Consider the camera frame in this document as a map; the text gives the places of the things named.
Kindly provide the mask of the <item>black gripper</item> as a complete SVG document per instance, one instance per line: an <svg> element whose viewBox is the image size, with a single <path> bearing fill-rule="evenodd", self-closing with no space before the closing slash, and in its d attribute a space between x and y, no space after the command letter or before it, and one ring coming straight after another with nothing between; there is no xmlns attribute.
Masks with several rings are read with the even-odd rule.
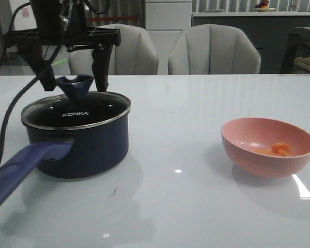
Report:
<svg viewBox="0 0 310 248"><path fill-rule="evenodd" d="M36 28L8 30L3 35L9 48L20 45L20 57L29 65L45 91L56 87L52 67L47 69L42 57L41 45L65 45L74 50L93 49L92 72L97 91L108 88L108 73L113 45L119 46L121 35L118 29L89 26L85 7L96 10L89 1L28 1L34 14Z"/></svg>

